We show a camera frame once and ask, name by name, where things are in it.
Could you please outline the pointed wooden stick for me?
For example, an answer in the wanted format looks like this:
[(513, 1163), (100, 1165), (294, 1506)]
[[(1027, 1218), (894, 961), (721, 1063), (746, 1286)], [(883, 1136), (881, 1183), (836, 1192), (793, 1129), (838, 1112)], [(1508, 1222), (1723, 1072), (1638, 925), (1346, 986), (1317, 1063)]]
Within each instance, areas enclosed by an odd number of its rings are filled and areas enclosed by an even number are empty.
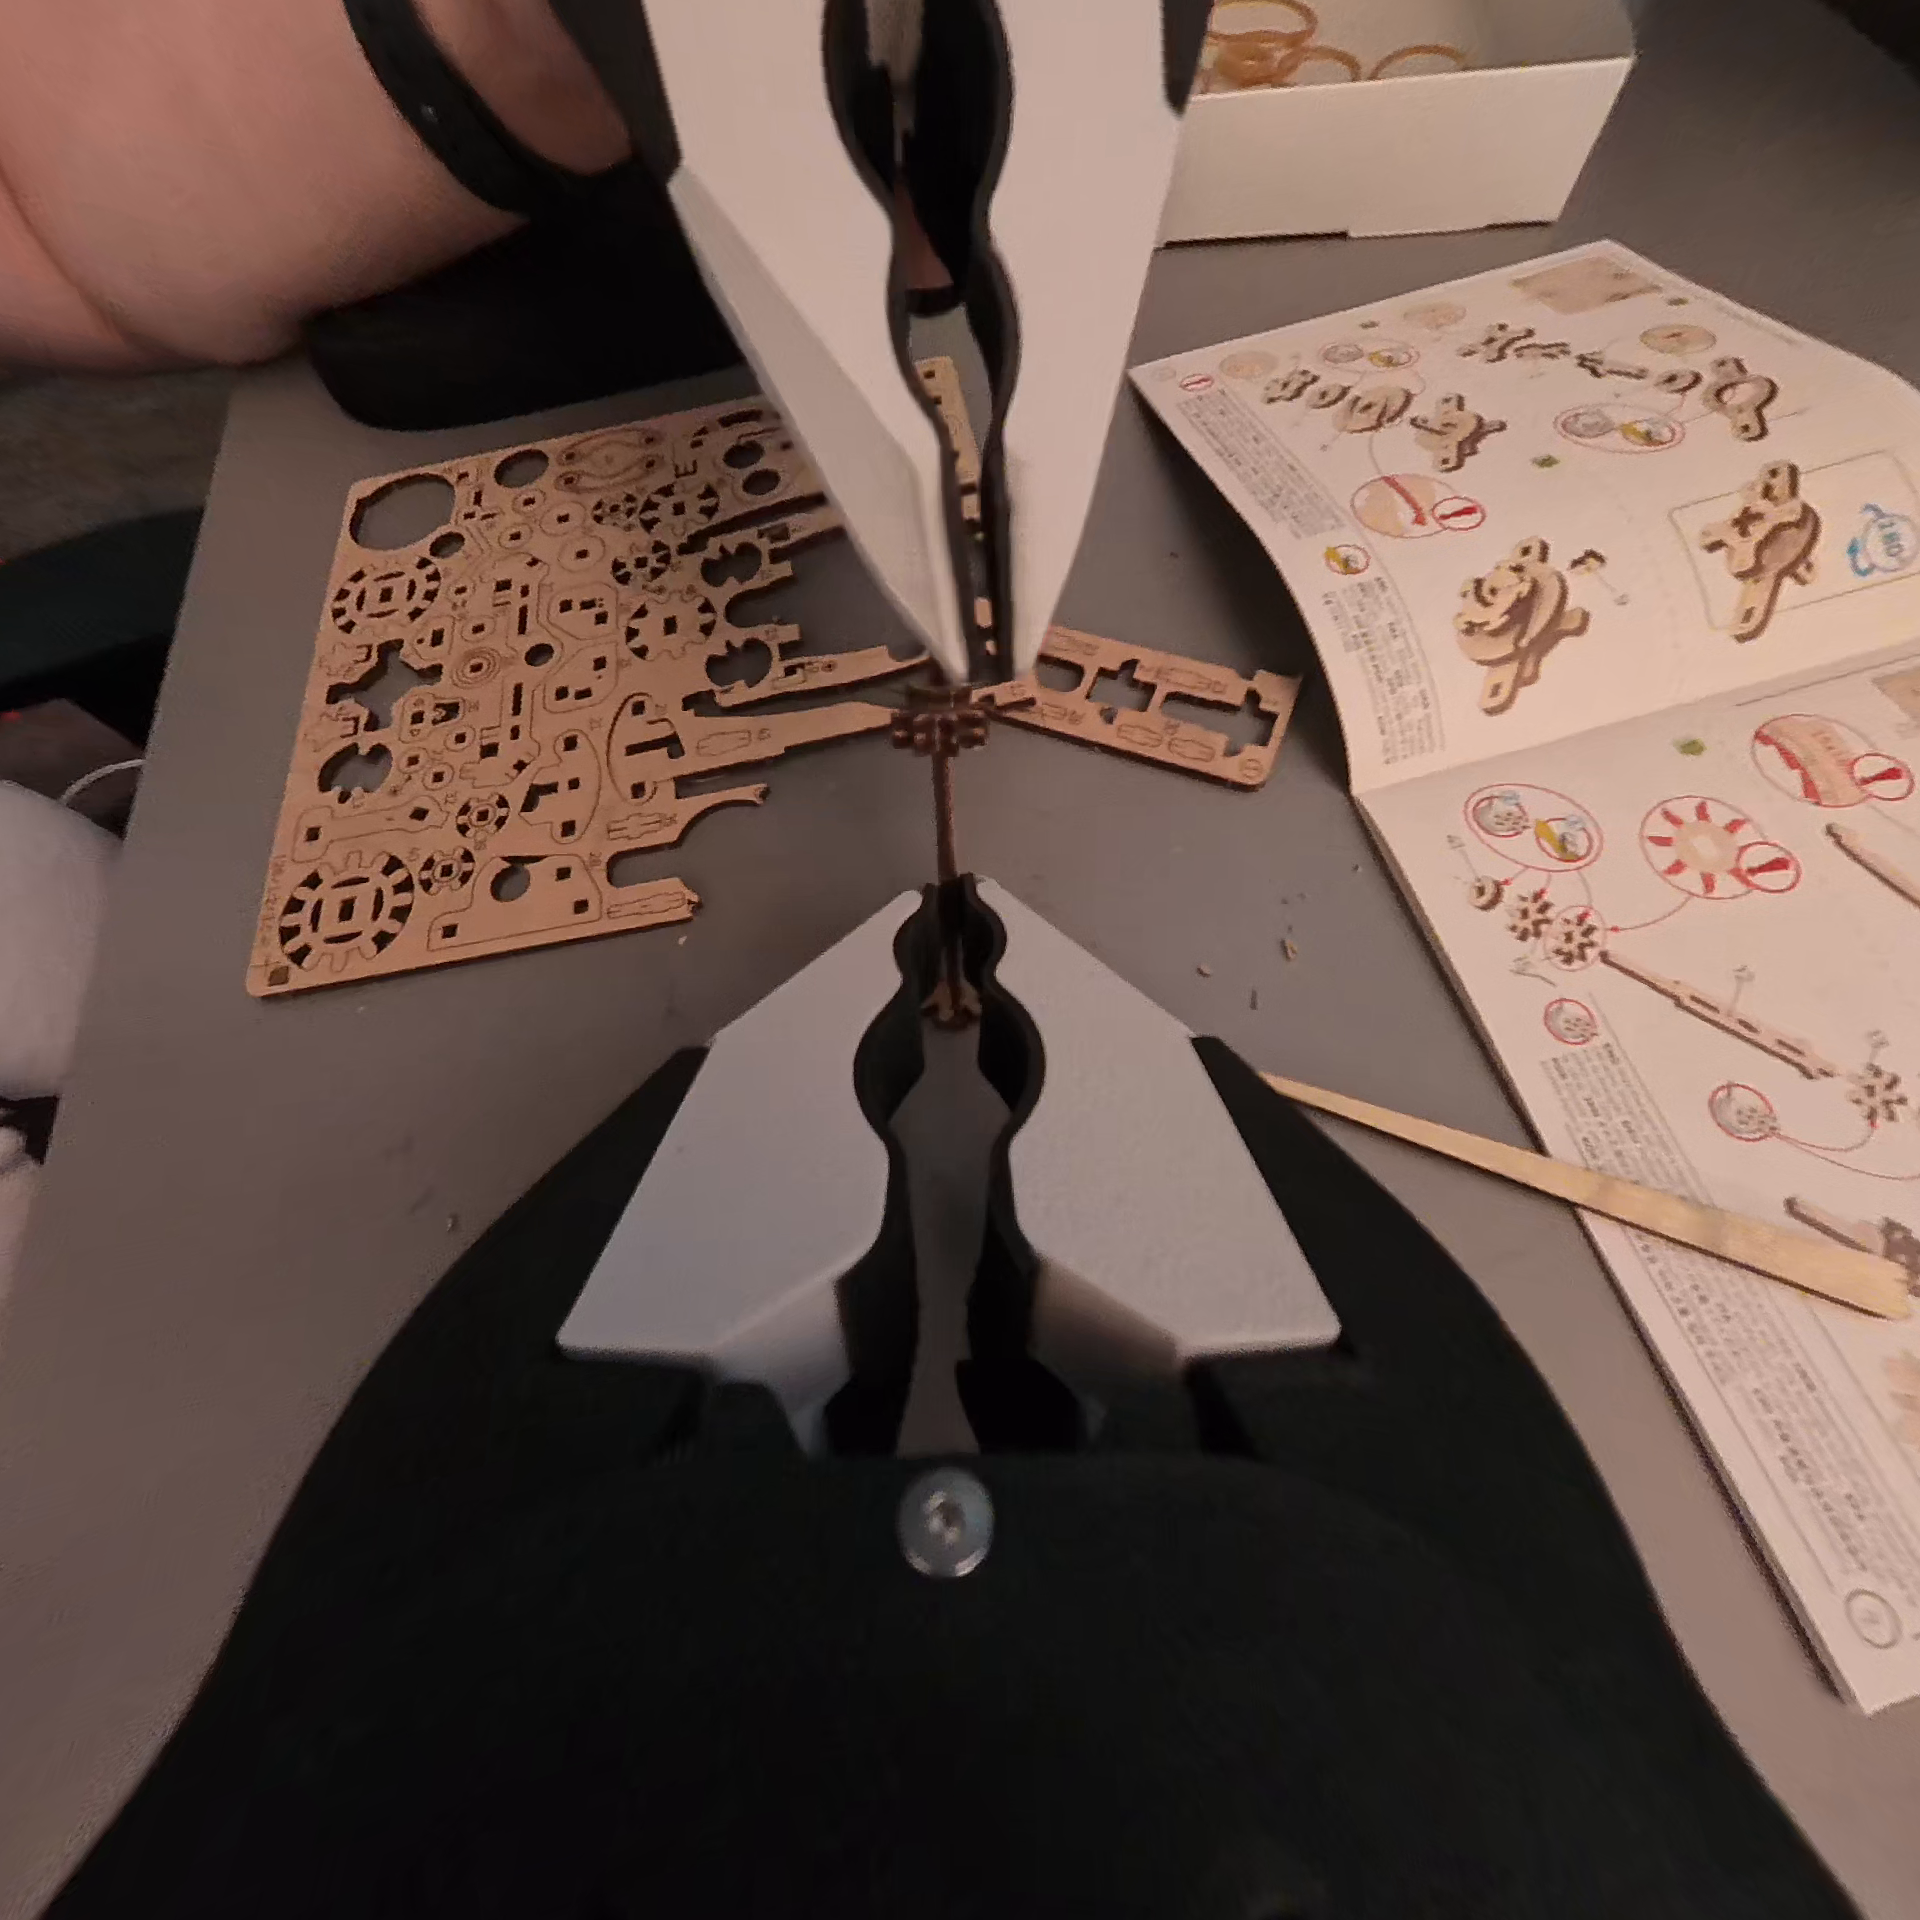
[(1540, 1192), (1571, 1209), (1594, 1212), (1644, 1235), (1666, 1236), (1670, 1242), (1728, 1261), (1733, 1266), (1786, 1282), (1813, 1296), (1881, 1319), (1907, 1319), (1911, 1313), (1907, 1271), (1881, 1253), (1828, 1236), (1794, 1235), (1784, 1226), (1691, 1203), (1688, 1198), (1638, 1185), (1456, 1126), (1410, 1116), (1284, 1075), (1260, 1078), (1270, 1089), (1313, 1112), (1357, 1123), (1376, 1135), (1448, 1156), (1451, 1163), (1474, 1165), (1484, 1173)]

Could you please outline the person's left hand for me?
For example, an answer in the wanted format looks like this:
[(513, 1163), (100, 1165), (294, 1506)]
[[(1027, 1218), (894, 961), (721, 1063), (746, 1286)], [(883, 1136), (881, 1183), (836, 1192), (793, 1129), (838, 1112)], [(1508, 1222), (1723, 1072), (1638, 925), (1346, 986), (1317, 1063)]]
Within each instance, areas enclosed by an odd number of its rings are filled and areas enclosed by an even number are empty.
[(417, 3), (416, 11), (496, 121), (541, 158), (574, 175), (636, 158), (631, 131), (553, 3)]

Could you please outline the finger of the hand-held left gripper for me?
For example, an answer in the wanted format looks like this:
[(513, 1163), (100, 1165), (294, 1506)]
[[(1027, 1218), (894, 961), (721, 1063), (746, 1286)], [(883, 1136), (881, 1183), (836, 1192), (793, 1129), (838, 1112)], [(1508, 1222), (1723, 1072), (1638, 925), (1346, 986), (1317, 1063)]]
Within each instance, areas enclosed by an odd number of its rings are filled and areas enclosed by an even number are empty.
[(894, 188), (914, 3), (643, 3), (710, 291), (868, 571), (973, 676), (958, 476), (924, 376)]
[(1204, 3), (974, 3), (986, 149), (968, 322), (998, 673), (1033, 672), (1076, 562), (1163, 228)]

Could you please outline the white cardboard box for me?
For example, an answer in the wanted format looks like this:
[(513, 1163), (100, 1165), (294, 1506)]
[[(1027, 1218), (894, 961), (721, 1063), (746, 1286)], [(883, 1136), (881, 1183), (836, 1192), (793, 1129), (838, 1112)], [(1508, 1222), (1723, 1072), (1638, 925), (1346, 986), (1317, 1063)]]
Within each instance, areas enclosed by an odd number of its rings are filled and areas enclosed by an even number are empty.
[(1638, 46), (1627, 3), (1458, 3), (1451, 78), (1198, 95), (1163, 243), (1403, 238), (1560, 218)]

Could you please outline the person's pale trousers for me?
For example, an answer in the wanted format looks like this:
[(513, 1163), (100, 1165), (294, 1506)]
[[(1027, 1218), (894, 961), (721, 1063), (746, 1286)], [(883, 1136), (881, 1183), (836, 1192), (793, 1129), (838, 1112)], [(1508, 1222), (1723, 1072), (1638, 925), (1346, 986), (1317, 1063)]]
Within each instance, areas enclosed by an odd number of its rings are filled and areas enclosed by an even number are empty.
[(76, 1056), (121, 843), (4, 783), (4, 1096), (54, 1096)]

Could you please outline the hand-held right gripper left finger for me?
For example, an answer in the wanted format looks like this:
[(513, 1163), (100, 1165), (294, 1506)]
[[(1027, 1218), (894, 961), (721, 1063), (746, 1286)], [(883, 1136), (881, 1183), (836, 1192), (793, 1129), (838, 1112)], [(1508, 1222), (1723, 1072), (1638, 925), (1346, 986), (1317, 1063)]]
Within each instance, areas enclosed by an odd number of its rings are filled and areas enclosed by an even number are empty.
[(897, 1451), (921, 1299), (894, 1116), (924, 993), (926, 896), (903, 895), (731, 1019), (560, 1348), (758, 1383), (806, 1446)]

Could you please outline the laser-cut wooden parts sheet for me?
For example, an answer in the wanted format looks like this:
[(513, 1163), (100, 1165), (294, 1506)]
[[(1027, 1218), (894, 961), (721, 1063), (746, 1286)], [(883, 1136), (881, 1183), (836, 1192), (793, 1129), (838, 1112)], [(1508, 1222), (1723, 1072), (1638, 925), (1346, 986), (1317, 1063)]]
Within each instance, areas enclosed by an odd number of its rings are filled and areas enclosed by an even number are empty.
[(780, 412), (723, 401), (364, 482), (300, 701), (257, 999), (687, 925), (660, 861), (761, 769), (886, 735), (910, 641), (770, 621), (841, 516)]

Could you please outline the thin wooden axle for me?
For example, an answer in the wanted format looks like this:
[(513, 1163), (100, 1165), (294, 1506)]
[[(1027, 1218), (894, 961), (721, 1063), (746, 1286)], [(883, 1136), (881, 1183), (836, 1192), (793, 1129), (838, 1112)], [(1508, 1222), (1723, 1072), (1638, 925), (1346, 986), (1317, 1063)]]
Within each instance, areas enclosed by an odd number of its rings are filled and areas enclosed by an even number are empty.
[(934, 805), (934, 882), (941, 919), (941, 983), (926, 1008), (946, 1032), (966, 1029), (978, 1016), (978, 998), (963, 972), (963, 906), (958, 861), (956, 756), (926, 756)]

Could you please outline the pile of tan rubber bands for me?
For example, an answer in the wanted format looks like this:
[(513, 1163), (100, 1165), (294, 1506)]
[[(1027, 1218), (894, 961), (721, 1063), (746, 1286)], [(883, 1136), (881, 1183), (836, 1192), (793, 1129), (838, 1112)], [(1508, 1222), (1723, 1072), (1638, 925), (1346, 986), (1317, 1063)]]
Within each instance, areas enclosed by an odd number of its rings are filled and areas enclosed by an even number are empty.
[(1451, 78), (1477, 65), (1474, 46), (1403, 29), (1460, 22), (1458, 3), (1218, 3), (1196, 92)]

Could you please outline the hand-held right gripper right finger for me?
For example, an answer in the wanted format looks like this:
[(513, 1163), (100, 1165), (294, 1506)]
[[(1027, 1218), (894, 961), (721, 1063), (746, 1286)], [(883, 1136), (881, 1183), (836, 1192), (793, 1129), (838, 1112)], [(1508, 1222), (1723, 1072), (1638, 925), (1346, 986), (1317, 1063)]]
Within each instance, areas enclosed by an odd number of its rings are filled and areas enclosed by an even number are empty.
[(978, 1063), (1006, 1116), (974, 1268), (974, 1436), (1073, 1451), (1196, 1365), (1326, 1351), (1337, 1312), (1196, 1032), (974, 882)]

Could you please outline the person's left forearm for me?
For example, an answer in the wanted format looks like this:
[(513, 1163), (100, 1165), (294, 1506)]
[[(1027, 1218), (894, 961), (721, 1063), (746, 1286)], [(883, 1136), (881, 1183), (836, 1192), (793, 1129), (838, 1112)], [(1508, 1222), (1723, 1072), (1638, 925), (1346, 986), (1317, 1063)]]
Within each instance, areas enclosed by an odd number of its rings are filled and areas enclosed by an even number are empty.
[(341, 3), (4, 5), (4, 369), (250, 365), (513, 232)]

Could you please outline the small wooden parts strip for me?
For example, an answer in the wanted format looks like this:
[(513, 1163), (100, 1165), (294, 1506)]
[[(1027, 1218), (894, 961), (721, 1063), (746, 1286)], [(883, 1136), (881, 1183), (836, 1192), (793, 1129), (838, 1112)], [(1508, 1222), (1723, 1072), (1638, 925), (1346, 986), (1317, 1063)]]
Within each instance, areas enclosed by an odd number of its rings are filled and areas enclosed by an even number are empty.
[(1300, 679), (1271, 669), (1170, 655), (1054, 626), (1030, 673), (978, 703), (1013, 726), (1260, 792), (1281, 755)]

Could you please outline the open instruction booklet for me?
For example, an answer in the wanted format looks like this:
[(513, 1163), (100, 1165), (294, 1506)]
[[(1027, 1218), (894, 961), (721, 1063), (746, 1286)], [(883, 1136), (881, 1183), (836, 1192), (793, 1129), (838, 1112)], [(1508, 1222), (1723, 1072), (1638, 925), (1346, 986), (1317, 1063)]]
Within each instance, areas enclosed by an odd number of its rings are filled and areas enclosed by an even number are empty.
[(1590, 243), (1141, 401), (1547, 1151), (1917, 1299), (1917, 388)]

